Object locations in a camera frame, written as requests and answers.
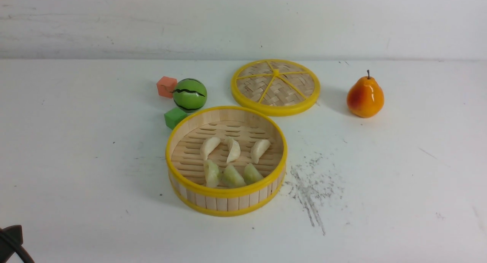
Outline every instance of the white dumpling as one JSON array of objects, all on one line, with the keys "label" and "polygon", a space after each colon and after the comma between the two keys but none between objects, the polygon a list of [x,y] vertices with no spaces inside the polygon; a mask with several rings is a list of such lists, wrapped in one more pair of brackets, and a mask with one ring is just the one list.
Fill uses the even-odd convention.
[{"label": "white dumpling", "polygon": [[231,137],[226,139],[226,145],[228,146],[228,157],[226,158],[226,162],[232,162],[238,159],[240,156],[240,144]]},{"label": "white dumpling", "polygon": [[258,140],[250,149],[250,158],[254,164],[259,163],[261,156],[269,149],[271,143],[267,139]]},{"label": "white dumpling", "polygon": [[201,145],[200,154],[203,160],[208,159],[209,154],[220,144],[221,140],[217,137],[210,137]]}]

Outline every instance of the green block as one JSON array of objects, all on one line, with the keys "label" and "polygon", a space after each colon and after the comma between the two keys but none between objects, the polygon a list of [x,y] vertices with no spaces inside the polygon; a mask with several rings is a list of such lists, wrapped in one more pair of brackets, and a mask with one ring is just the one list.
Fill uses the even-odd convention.
[{"label": "green block", "polygon": [[164,120],[166,121],[166,126],[171,128],[171,130],[176,127],[181,120],[185,119],[188,116],[186,112],[175,107],[174,109],[170,110],[169,112],[164,114]]}]

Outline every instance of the white table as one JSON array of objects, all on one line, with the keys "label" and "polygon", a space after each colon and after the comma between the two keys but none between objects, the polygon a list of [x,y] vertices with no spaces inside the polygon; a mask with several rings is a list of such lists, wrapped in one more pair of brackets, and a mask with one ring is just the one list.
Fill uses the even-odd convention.
[{"label": "white table", "polygon": [[[169,185],[174,103],[155,83],[195,77],[205,107],[236,105],[245,63],[1,60],[0,227],[22,225],[39,263],[487,261],[487,62],[300,62],[322,90],[273,117],[285,185],[250,214],[206,216]],[[360,119],[345,99],[367,69],[386,103]]]}]

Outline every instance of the toy watermelon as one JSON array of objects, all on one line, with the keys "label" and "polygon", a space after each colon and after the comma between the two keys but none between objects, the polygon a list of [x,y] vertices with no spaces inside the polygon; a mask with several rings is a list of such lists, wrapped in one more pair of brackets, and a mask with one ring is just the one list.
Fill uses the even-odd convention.
[{"label": "toy watermelon", "polygon": [[195,112],[207,102],[207,89],[200,81],[186,78],[178,82],[172,91],[172,98],[181,110]]}]

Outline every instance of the gray smudge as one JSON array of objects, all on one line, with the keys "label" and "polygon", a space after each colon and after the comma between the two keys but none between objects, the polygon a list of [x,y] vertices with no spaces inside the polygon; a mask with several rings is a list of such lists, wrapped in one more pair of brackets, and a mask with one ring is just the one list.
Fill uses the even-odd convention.
[{"label": "gray smudge", "polygon": [[480,215],[477,211],[477,208],[475,208],[475,206],[473,206],[472,209],[473,209],[473,214],[475,214],[475,217],[477,218],[477,225],[478,225],[479,229],[487,237],[487,230],[485,229],[484,223],[482,222],[482,219],[480,218]]},{"label": "gray smudge", "polygon": [[311,226],[315,227],[317,224],[323,235],[326,235],[318,208],[324,206],[326,201],[331,206],[331,197],[342,199],[343,188],[336,186],[334,178],[338,177],[341,182],[343,180],[337,172],[333,173],[326,169],[316,171],[322,160],[323,155],[315,152],[315,157],[310,158],[306,163],[291,166],[290,174],[295,182],[285,181],[285,184],[291,186],[287,196],[299,201],[308,214]]}]

